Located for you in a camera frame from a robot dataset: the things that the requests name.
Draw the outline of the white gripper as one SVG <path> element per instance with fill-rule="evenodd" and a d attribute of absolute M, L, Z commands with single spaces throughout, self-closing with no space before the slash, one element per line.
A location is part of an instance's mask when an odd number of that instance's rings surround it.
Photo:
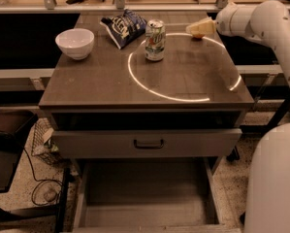
<path fill-rule="evenodd" d="M 216 25 L 216 29 L 221 35 L 249 37 L 253 34 L 250 26 L 253 11 L 253 6 L 229 3 L 217 14 L 215 21 L 211 17 L 203 18 L 188 25 L 186 32 L 191 35 L 193 33 L 209 35 L 215 32 Z"/>

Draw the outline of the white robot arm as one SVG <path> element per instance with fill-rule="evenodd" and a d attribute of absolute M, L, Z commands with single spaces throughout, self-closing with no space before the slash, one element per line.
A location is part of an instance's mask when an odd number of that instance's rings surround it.
<path fill-rule="evenodd" d="M 284 84 L 281 94 L 290 97 L 290 13 L 283 3 L 230 3 L 215 19 L 206 17 L 186 27 L 197 38 L 213 31 L 270 48 Z M 252 155 L 243 233 L 290 233 L 290 123 L 268 130 Z"/>

